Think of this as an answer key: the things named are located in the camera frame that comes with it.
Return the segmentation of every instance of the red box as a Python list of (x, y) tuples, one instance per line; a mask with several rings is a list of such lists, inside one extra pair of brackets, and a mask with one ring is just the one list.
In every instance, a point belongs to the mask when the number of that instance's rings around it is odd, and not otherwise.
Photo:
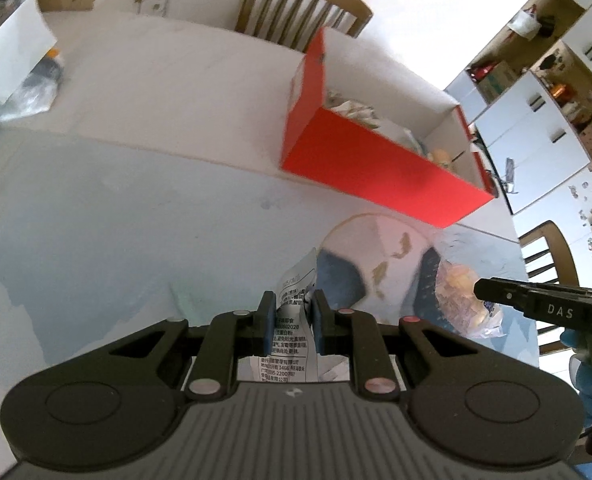
[[(324, 108), (327, 88), (372, 105), (409, 128), (429, 151), (455, 157), (458, 175)], [(492, 183), (460, 106), (409, 69), (359, 40), (324, 28), (292, 81), (281, 168), (447, 227), (492, 199)]]

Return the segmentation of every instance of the chair backrest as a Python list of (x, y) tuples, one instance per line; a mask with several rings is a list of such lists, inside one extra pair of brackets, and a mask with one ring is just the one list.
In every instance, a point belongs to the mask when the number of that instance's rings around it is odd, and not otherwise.
[(304, 52), (320, 27), (355, 38), (372, 16), (362, 0), (243, 0), (236, 32)]
[[(560, 285), (579, 286), (578, 273), (573, 262), (572, 252), (569, 250), (569, 244), (564, 239), (560, 229), (551, 220), (540, 224), (535, 229), (520, 237), (521, 248), (527, 247), (540, 238), (544, 238), (546, 248), (540, 250), (525, 258), (525, 265), (536, 263), (538, 260), (547, 260), (551, 257), (553, 263), (543, 264), (543, 266), (530, 270), (527, 275), (530, 282), (539, 282), (538, 276), (545, 272), (554, 270), (556, 277), (547, 280), (545, 283), (559, 283)], [(556, 325), (543, 326), (538, 329), (538, 335), (544, 335), (554, 330), (558, 330)], [(540, 345), (540, 355), (552, 354), (566, 350), (566, 347), (559, 341), (554, 340)]]

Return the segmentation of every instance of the kitchen shelf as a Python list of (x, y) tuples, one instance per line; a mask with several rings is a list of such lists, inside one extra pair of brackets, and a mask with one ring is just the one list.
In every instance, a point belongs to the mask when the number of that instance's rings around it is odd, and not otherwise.
[(584, 12), (573, 0), (529, 0), (522, 9), (528, 9), (534, 4), (538, 16), (556, 17), (556, 26), (551, 37), (536, 36), (529, 41), (505, 26), (470, 65), (505, 60), (520, 75), (523, 69), (530, 68), (556, 44)]
[(545, 52), (531, 67), (531, 70), (539, 77), (545, 72), (539, 69), (543, 59), (556, 52), (562, 58), (562, 65), (558, 70), (546, 72), (546, 79), (552, 84), (566, 84), (575, 91), (574, 101), (579, 102), (583, 107), (592, 109), (592, 100), (588, 98), (592, 93), (592, 71), (580, 60), (576, 54), (562, 41), (557, 41), (549, 51)]

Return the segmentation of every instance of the blue glove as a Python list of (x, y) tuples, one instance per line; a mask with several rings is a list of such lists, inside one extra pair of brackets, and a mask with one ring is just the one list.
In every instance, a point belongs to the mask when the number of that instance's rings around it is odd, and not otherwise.
[[(560, 334), (560, 342), (569, 348), (587, 349), (584, 334), (569, 328)], [(576, 389), (580, 392), (580, 399), (586, 412), (584, 427), (590, 428), (592, 426), (592, 367), (586, 363), (581, 363), (576, 372), (574, 383)]]

